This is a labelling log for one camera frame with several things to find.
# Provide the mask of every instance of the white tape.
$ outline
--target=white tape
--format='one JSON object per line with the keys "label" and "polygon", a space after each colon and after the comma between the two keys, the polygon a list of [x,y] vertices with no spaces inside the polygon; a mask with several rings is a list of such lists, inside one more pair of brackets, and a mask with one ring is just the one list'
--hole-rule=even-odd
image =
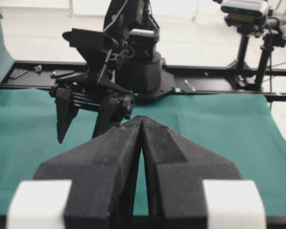
{"label": "white tape", "polygon": [[71,180],[22,181],[11,201],[7,229],[64,229]]}
{"label": "white tape", "polygon": [[208,229],[266,229],[257,187],[247,180],[203,180]]}

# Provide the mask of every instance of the white floor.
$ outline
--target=white floor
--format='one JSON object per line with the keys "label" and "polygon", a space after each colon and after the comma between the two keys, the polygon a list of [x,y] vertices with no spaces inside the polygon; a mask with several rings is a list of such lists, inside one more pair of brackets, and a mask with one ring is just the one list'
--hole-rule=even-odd
{"label": "white floor", "polygon": [[[5,44],[15,60],[83,62],[61,37],[71,28],[101,30],[102,17],[73,17],[68,10],[2,8]],[[168,64],[226,66],[237,55],[240,35],[226,26],[221,12],[190,17],[156,16],[161,27],[158,51]],[[257,67],[261,39],[252,38],[246,61]],[[286,48],[276,48],[273,63],[286,61]],[[286,77],[274,79],[274,91],[286,92]],[[273,117],[286,139],[286,103],[273,104]]]}

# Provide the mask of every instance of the wire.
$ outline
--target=wire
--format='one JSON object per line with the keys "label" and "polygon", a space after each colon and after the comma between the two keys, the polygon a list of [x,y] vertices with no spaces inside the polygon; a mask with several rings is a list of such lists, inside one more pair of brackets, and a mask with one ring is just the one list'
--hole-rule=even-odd
{"label": "wire", "polygon": [[281,66],[281,65],[283,65],[283,64],[286,64],[286,62],[278,63],[278,64],[275,64],[275,65],[272,65],[272,67],[274,68],[274,67],[277,67],[277,66]]}
{"label": "wire", "polygon": [[283,65],[283,64],[286,64],[286,62],[278,63],[278,64],[276,64],[276,65],[272,65],[272,68],[277,67],[277,66],[281,66],[281,65]]}
{"label": "wire", "polygon": [[150,0],[148,0],[148,3],[149,3],[149,8],[151,9],[151,15],[153,15],[153,8],[152,8],[151,1],[150,1]]}
{"label": "wire", "polygon": [[128,1],[129,1],[129,0],[126,0],[126,1],[124,2],[124,4],[122,5],[122,7],[120,8],[119,12],[115,15],[114,20],[113,20],[109,25],[106,26],[106,28],[103,30],[103,32],[106,32],[110,27],[112,27],[113,24],[115,24],[115,22],[118,20],[118,18],[119,18],[119,16],[120,16],[120,14],[121,14],[122,11],[124,10],[125,6],[127,5]]}
{"label": "wire", "polygon": [[[273,41],[272,41],[272,31],[271,31],[271,28],[269,25],[267,25],[268,27],[268,30],[269,30],[269,33],[270,33],[270,46],[272,47],[272,44],[273,44]],[[270,53],[270,93],[272,93],[272,75],[271,75],[271,72],[272,72],[272,52]]]}

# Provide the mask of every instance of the white wall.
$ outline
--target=white wall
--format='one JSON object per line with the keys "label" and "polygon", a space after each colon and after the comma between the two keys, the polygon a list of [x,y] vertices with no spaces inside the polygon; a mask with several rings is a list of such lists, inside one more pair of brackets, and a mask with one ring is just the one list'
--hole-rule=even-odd
{"label": "white wall", "polygon": [[[73,13],[79,15],[105,15],[111,0],[72,0]],[[219,6],[212,0],[200,0],[204,10],[214,11]],[[154,15],[193,15],[196,0],[151,0]]]}
{"label": "white wall", "polygon": [[0,6],[69,9],[69,0],[0,0]]}

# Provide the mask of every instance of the camera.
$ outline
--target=camera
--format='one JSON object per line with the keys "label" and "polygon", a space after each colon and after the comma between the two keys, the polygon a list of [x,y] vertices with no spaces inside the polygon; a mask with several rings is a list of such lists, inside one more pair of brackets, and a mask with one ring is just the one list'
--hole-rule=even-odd
{"label": "camera", "polygon": [[262,18],[268,15],[269,4],[263,0],[223,0],[221,10],[225,13]]}

